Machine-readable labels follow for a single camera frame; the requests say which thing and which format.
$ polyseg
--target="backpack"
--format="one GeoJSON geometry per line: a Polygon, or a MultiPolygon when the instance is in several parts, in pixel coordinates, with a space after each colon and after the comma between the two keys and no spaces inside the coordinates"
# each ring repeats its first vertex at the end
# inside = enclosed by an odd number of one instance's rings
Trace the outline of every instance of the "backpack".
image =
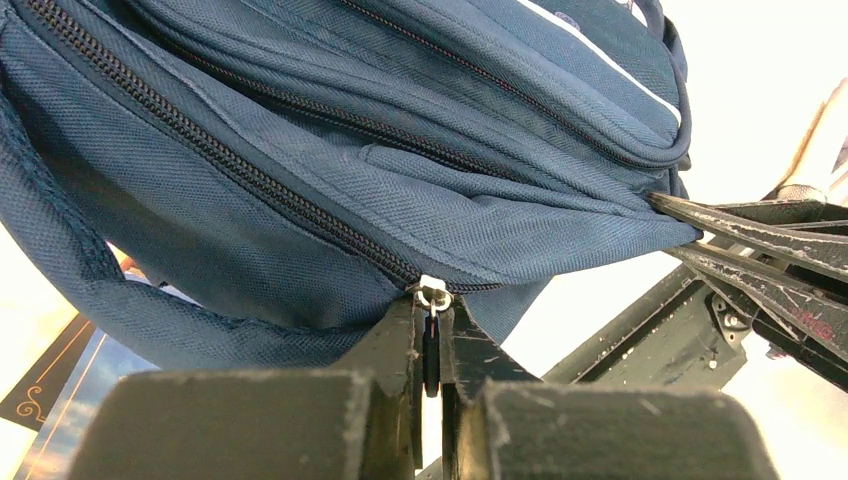
{"type": "Polygon", "coordinates": [[[0,0],[0,220],[162,368],[327,365],[422,275],[501,342],[700,236],[645,200],[685,196],[685,57],[624,3],[0,0]]]}

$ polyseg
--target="zipper pull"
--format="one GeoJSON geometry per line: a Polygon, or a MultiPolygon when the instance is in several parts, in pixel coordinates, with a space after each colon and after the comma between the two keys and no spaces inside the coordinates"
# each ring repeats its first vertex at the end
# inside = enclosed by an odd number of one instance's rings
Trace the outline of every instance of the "zipper pull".
{"type": "Polygon", "coordinates": [[[415,302],[429,315],[424,319],[424,331],[422,334],[422,356],[421,366],[423,368],[422,381],[424,392],[430,398],[439,394],[439,382],[441,377],[439,360],[439,313],[449,309],[453,302],[453,295],[448,292],[447,284],[443,280],[428,275],[421,275],[421,280],[413,287],[415,302]]]}
{"type": "Polygon", "coordinates": [[[413,287],[415,291],[415,301],[430,312],[430,316],[436,318],[439,312],[444,312],[451,306],[453,295],[448,292],[447,284],[444,280],[431,277],[429,275],[421,275],[421,279],[413,287]]]}

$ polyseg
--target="zipper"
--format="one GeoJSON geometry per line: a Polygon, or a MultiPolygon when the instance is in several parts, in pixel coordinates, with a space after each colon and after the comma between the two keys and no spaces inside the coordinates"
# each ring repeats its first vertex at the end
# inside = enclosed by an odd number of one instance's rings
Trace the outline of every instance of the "zipper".
{"type": "Polygon", "coordinates": [[[514,174],[480,162],[464,153],[455,152],[444,145],[431,142],[419,135],[401,130],[391,125],[356,115],[340,108],[304,98],[270,85],[258,82],[244,75],[216,65],[209,60],[191,52],[182,45],[156,32],[156,38],[167,44],[168,49],[178,54],[182,59],[212,75],[222,83],[235,88],[248,97],[262,104],[270,101],[286,110],[317,119],[324,123],[335,125],[342,129],[359,133],[366,138],[393,146],[400,150],[416,153],[440,165],[465,173],[477,173],[490,177],[501,178],[521,183],[514,174]]]}
{"type": "Polygon", "coordinates": [[[453,53],[449,50],[446,50],[445,48],[442,48],[442,47],[436,45],[435,43],[431,42],[430,40],[427,40],[426,38],[422,37],[421,35],[418,35],[417,33],[412,32],[412,31],[398,25],[397,23],[394,23],[391,20],[388,20],[386,17],[380,15],[379,13],[376,13],[372,10],[369,10],[369,9],[367,9],[367,8],[361,6],[361,5],[354,3],[352,0],[339,0],[339,1],[342,4],[350,7],[351,9],[356,10],[357,12],[369,17],[370,19],[387,26],[387,27],[391,28],[392,30],[395,30],[396,32],[414,40],[417,43],[420,43],[421,45],[426,46],[430,50],[433,50],[434,52],[439,53],[442,56],[449,58],[454,63],[461,65],[462,67],[471,71],[472,73],[474,73],[478,77],[481,77],[481,78],[483,78],[483,79],[485,79],[489,82],[496,84],[502,90],[506,91],[507,93],[509,93],[509,94],[511,94],[515,97],[518,97],[520,100],[524,101],[525,103],[529,104],[530,106],[532,106],[536,110],[547,115],[552,120],[554,120],[558,124],[562,125],[566,129],[568,129],[570,132],[576,134],[578,137],[580,137],[580,139],[582,139],[584,142],[589,144],[596,151],[606,155],[609,159],[617,161],[619,163],[624,163],[624,164],[629,165],[633,168],[638,168],[638,169],[642,169],[642,170],[666,170],[670,167],[670,165],[659,165],[659,166],[647,165],[647,164],[645,164],[645,162],[637,162],[635,160],[632,160],[628,157],[625,157],[625,156],[615,152],[613,149],[611,149],[610,147],[605,145],[603,142],[598,141],[592,135],[586,133],[583,129],[581,129],[580,127],[578,127],[577,125],[575,125],[574,123],[569,121],[564,116],[557,113],[552,108],[549,108],[548,106],[546,106],[542,102],[540,102],[540,101],[534,99],[533,97],[531,97],[530,95],[527,95],[526,93],[522,92],[521,90],[519,90],[517,87],[510,84],[506,80],[504,80],[504,79],[502,79],[502,78],[500,78],[500,77],[498,77],[498,76],[496,76],[496,75],[474,65],[473,63],[471,63],[468,60],[460,57],[459,55],[457,55],[457,54],[455,54],[455,53],[453,53]]]}
{"type": "MultiPolygon", "coordinates": [[[[26,7],[68,47],[89,62],[102,76],[128,94],[140,107],[186,141],[218,171],[269,205],[279,214],[296,217],[369,260],[404,285],[418,282],[422,272],[315,203],[287,188],[242,158],[144,82],[111,51],[87,32],[53,0],[26,0],[26,7]]],[[[473,293],[500,288],[499,284],[449,283],[453,293],[473,293]]]]}
{"type": "Polygon", "coordinates": [[[430,398],[439,394],[441,382],[439,329],[441,314],[453,308],[453,295],[448,291],[444,280],[422,275],[412,288],[414,305],[427,312],[424,318],[424,330],[421,332],[421,350],[423,354],[423,384],[424,391],[430,398]]]}

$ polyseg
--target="black metal clamp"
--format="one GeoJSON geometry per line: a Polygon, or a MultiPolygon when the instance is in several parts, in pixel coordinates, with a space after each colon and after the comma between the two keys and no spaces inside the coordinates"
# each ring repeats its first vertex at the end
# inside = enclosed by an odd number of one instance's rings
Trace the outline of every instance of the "black metal clamp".
{"type": "Polygon", "coordinates": [[[750,249],[693,243],[669,250],[754,331],[848,391],[848,209],[811,200],[709,207],[651,198],[672,217],[750,249]]]}
{"type": "Polygon", "coordinates": [[[426,384],[442,394],[443,456],[420,478],[775,479],[734,400],[665,387],[726,381],[753,330],[845,389],[848,210],[651,201],[717,238],[670,250],[685,267],[545,381],[461,297],[422,302],[412,292],[326,369],[129,377],[101,407],[69,478],[409,479],[423,466],[426,384]]]}

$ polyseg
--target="scratched black metal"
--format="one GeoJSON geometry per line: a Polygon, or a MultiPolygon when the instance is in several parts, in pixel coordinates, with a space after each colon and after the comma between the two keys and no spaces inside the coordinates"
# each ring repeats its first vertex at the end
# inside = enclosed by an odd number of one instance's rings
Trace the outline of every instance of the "scratched black metal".
{"type": "Polygon", "coordinates": [[[414,307],[412,296],[396,300],[386,315],[368,335],[345,356],[331,365],[331,370],[370,371],[386,395],[381,420],[394,416],[398,426],[409,428],[404,442],[411,442],[416,468],[423,467],[421,430],[423,316],[414,307]]]}
{"type": "Polygon", "coordinates": [[[845,305],[818,295],[814,287],[774,267],[709,245],[689,244],[667,253],[690,268],[739,288],[763,309],[788,320],[840,359],[848,361],[848,307],[845,305]]]}
{"type": "Polygon", "coordinates": [[[754,322],[754,332],[823,379],[848,392],[848,362],[815,342],[799,342],[771,318],[758,318],[754,322]]]}
{"type": "Polygon", "coordinates": [[[475,410],[460,478],[778,478],[751,417],[717,392],[491,383],[475,410]]]}
{"type": "MultiPolygon", "coordinates": [[[[666,200],[662,195],[656,197],[658,200],[666,200]]],[[[828,216],[830,211],[827,204],[816,200],[761,200],[716,205],[712,208],[766,225],[806,224],[831,218],[828,216]]]]}
{"type": "Polygon", "coordinates": [[[466,399],[474,399],[487,378],[496,381],[540,381],[512,359],[471,319],[463,300],[453,314],[443,315],[442,383],[456,384],[466,399]]]}
{"type": "Polygon", "coordinates": [[[667,195],[654,195],[651,201],[657,210],[694,227],[831,278],[848,277],[848,237],[766,225],[667,195]]]}

